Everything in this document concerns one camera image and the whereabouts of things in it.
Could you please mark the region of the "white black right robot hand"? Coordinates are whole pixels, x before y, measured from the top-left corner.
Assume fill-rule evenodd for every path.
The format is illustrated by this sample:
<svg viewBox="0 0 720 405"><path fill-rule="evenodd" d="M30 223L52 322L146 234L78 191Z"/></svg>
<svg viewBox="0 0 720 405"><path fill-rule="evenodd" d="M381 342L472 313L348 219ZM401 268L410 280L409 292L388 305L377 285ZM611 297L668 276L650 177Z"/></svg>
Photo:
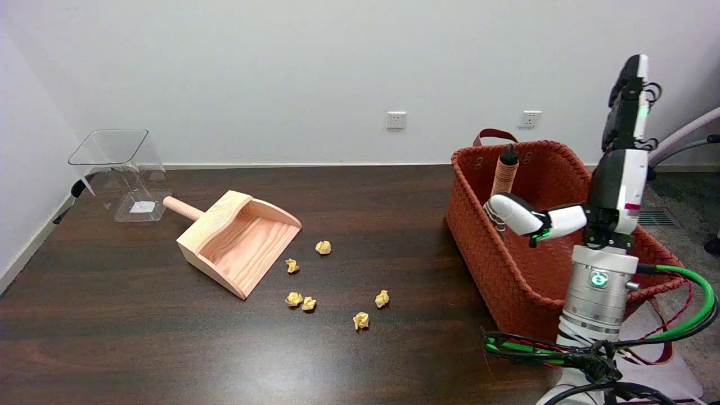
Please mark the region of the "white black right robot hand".
<svg viewBox="0 0 720 405"><path fill-rule="evenodd" d="M527 236L530 247L582 229L586 247L630 250L653 146L644 139L646 118L662 94L660 85L648 82L648 71L648 57L633 55L610 90L602 157L592 172L586 202L540 211L516 195L501 193L486 202L489 212Z"/></svg>

